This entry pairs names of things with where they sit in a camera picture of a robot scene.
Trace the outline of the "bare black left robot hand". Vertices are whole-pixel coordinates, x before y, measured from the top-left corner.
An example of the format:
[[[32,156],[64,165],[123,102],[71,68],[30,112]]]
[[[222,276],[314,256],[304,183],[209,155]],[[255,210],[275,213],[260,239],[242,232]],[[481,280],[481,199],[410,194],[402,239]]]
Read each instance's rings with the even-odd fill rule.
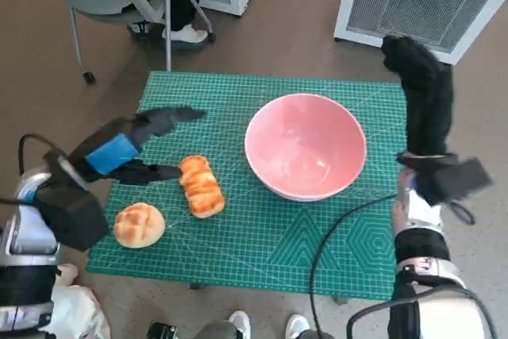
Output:
[[[72,167],[88,183],[116,179],[127,185],[178,179],[177,166],[146,164],[138,158],[151,137],[169,134],[180,122],[206,115],[190,106],[168,106],[146,110],[134,117],[119,117],[86,138],[68,157]]]

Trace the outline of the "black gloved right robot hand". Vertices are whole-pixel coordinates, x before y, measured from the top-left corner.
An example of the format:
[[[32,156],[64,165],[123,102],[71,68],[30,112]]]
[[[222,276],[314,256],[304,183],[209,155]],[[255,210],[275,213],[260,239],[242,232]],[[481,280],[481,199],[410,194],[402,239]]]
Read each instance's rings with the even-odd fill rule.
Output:
[[[381,51],[385,68],[401,81],[406,96],[406,151],[444,156],[452,126],[452,67],[410,37],[386,36]]]

